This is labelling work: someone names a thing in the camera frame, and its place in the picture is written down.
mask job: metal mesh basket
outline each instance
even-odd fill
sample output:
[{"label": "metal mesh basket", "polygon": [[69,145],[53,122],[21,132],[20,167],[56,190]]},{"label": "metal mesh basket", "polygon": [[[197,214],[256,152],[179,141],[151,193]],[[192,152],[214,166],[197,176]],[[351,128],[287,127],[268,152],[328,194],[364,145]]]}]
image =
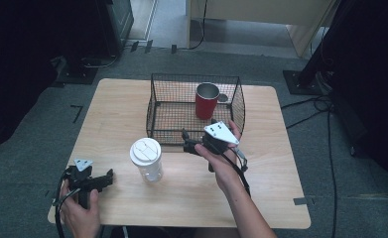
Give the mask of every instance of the metal mesh basket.
[{"label": "metal mesh basket", "polygon": [[200,141],[203,127],[211,124],[210,119],[200,120],[195,116],[195,91],[203,82],[214,83],[220,92],[212,118],[227,126],[231,119],[242,132],[245,104],[239,77],[153,73],[147,111],[148,137],[161,145],[181,146],[184,143],[182,130],[185,129],[191,139]]}]

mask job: red cup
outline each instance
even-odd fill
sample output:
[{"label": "red cup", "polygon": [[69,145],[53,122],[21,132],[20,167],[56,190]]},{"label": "red cup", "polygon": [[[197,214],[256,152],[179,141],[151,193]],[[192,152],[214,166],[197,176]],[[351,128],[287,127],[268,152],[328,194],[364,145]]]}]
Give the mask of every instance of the red cup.
[{"label": "red cup", "polygon": [[210,82],[201,83],[196,88],[195,114],[201,120],[207,120],[212,117],[217,100],[219,96],[219,89]]}]

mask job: white lid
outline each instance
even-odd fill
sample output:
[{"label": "white lid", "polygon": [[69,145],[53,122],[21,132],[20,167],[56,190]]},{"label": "white lid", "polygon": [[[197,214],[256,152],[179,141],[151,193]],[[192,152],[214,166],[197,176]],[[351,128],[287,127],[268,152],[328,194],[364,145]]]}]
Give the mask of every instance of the white lid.
[{"label": "white lid", "polygon": [[129,154],[136,166],[147,167],[160,159],[162,149],[156,140],[143,138],[132,145]]}]

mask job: stand base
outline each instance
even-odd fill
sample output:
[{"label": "stand base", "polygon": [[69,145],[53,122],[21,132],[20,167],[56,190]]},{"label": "stand base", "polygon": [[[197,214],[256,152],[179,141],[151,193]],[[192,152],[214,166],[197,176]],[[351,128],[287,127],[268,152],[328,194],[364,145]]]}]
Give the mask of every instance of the stand base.
[{"label": "stand base", "polygon": [[320,85],[314,78],[307,86],[300,86],[299,71],[283,70],[284,79],[286,79],[287,86],[291,94],[300,95],[323,95]]},{"label": "stand base", "polygon": [[78,72],[69,72],[66,64],[55,83],[92,84],[96,74],[97,68],[95,67],[82,67]]}]

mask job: person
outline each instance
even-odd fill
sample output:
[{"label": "person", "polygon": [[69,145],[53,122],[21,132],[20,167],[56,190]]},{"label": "person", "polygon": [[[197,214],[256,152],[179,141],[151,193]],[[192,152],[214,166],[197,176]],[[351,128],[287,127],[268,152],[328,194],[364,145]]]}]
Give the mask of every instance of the person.
[{"label": "person", "polygon": [[[233,135],[240,141],[241,134],[236,124],[229,121]],[[215,170],[218,187],[222,190],[229,203],[240,237],[276,237],[274,231],[262,216],[252,198],[231,164],[222,156],[210,152],[206,147],[196,144],[196,151],[208,160]],[[236,163],[236,155],[227,150],[225,156]],[[61,195],[69,192],[67,180],[61,189]],[[98,209],[98,191],[93,190],[89,196],[90,208],[84,209],[74,199],[66,199],[61,212],[61,219],[75,238],[95,237],[100,228]]]}]

